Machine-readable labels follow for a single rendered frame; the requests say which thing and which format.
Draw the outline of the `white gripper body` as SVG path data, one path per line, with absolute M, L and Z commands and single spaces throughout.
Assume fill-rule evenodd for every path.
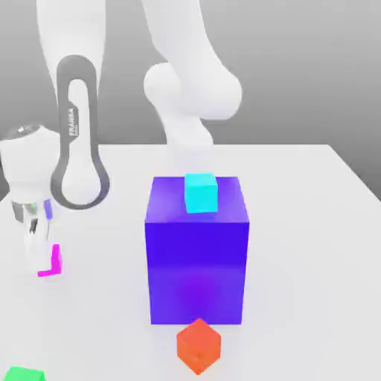
M 51 242 L 49 222 L 45 218 L 32 218 L 24 235 L 25 254 L 34 272 L 51 268 Z

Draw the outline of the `small magenta cube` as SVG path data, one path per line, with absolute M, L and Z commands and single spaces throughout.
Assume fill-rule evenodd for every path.
M 53 275 L 59 275 L 62 273 L 62 255 L 60 250 L 60 244 L 54 244 L 51 252 L 51 268 L 47 270 L 38 271 L 39 278 L 44 278 Z

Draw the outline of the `small green cube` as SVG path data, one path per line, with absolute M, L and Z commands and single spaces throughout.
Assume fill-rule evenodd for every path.
M 43 371 L 23 368 L 23 367 L 10 367 L 2 381 L 46 381 Z

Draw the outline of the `small cyan cube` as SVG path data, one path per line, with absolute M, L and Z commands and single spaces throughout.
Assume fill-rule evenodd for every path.
M 185 207 L 189 214 L 217 212 L 218 184 L 213 173 L 185 175 Z

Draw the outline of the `small orange cube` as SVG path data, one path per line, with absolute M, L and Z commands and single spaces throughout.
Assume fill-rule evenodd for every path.
M 200 375 L 221 356 L 221 335 L 198 318 L 176 334 L 177 356 Z

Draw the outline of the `large blue box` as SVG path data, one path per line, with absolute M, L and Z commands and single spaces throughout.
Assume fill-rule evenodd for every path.
M 189 214 L 182 177 L 156 176 L 144 221 L 152 324 L 240 324 L 249 215 L 236 177 L 219 177 L 218 211 Z

